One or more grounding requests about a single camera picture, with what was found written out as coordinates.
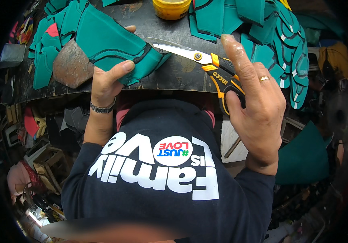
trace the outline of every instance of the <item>metal watch band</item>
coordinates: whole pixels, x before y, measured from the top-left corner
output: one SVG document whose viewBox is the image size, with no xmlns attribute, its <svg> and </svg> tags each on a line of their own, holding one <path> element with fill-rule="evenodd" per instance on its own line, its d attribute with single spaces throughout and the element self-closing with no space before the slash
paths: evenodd
<svg viewBox="0 0 348 243">
<path fill-rule="evenodd" d="M 92 103 L 92 101 L 90 101 L 90 108 L 96 113 L 110 113 L 113 110 L 113 107 L 115 106 L 115 102 L 116 97 L 113 100 L 113 103 L 110 104 L 108 107 L 97 107 Z"/>
</svg>

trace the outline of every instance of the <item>hand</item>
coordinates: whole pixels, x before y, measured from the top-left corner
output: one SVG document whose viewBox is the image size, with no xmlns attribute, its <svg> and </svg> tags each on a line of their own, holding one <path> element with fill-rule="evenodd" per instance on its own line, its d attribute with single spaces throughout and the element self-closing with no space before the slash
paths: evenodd
<svg viewBox="0 0 348 243">
<path fill-rule="evenodd" d="M 232 35 L 222 35 L 221 43 L 245 92 L 245 109 L 235 92 L 227 92 L 225 99 L 231 124 L 249 152 L 246 165 L 259 173 L 275 175 L 282 143 L 280 128 L 286 108 L 285 97 L 264 65 L 251 63 L 243 45 Z M 260 82 L 264 76 L 270 79 Z"/>
<path fill-rule="evenodd" d="M 128 26 L 126 29 L 132 33 L 136 31 L 134 25 Z M 95 66 L 92 83 L 92 103 L 97 107 L 108 107 L 111 105 L 115 96 L 120 93 L 124 86 L 117 80 L 134 68 L 135 64 L 130 60 L 115 65 L 109 71 L 103 71 Z"/>
</svg>

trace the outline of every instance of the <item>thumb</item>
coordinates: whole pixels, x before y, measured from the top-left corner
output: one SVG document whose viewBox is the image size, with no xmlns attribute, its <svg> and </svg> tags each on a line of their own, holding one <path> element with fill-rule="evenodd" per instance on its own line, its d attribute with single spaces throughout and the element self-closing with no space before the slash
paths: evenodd
<svg viewBox="0 0 348 243">
<path fill-rule="evenodd" d="M 240 120 L 242 117 L 242 104 L 236 93 L 229 90 L 225 94 L 225 101 L 228 106 L 230 120 Z"/>
<path fill-rule="evenodd" d="M 103 71 L 99 68 L 95 68 L 95 75 L 101 78 L 105 78 L 106 80 L 115 81 L 119 78 L 123 77 L 127 73 L 131 72 L 135 68 L 135 64 L 131 60 L 126 60 L 116 64 L 109 71 Z"/>
</svg>

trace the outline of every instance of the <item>scissor blade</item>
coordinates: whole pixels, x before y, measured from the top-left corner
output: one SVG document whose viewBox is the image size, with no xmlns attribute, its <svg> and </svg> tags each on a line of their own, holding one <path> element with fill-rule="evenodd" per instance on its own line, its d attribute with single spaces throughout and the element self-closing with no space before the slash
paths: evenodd
<svg viewBox="0 0 348 243">
<path fill-rule="evenodd" d="M 162 40 L 162 39 L 158 39 L 158 38 L 154 38 L 154 37 L 144 37 L 143 40 L 147 43 L 150 44 L 163 44 L 163 45 L 168 45 L 168 46 L 176 46 L 185 50 L 189 50 L 189 51 L 194 51 L 193 49 L 186 47 L 186 46 L 182 46 L 178 43 L 175 42 L 171 42 L 168 40 Z"/>
<path fill-rule="evenodd" d="M 203 65 L 212 63 L 212 56 L 209 54 L 200 52 L 200 51 L 190 51 L 190 50 L 185 50 L 185 49 L 182 49 L 182 48 L 179 48 L 176 46 L 168 46 L 168 45 L 164 45 L 164 44 L 152 44 L 152 46 L 155 48 L 159 48 L 161 50 L 164 50 L 164 51 L 168 51 L 168 52 L 189 58 L 190 60 L 196 61 L 196 62 L 203 64 Z M 198 61 L 196 59 L 194 59 L 194 55 L 196 53 L 199 53 L 202 55 L 202 58 Z"/>
</svg>

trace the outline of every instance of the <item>cluttered workshop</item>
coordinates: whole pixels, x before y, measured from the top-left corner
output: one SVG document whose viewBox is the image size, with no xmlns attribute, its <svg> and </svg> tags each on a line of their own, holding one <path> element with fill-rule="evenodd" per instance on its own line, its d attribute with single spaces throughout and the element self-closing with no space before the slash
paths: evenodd
<svg viewBox="0 0 348 243">
<path fill-rule="evenodd" d="M 0 188 L 24 235 L 64 241 L 40 229 L 66 220 L 60 195 L 84 142 L 95 66 L 135 63 L 118 80 L 127 101 L 207 99 L 224 167 L 232 177 L 245 167 L 224 98 L 243 90 L 222 34 L 286 99 L 264 242 L 326 236 L 348 202 L 348 37 L 322 0 L 32 0 L 0 56 Z"/>
</svg>

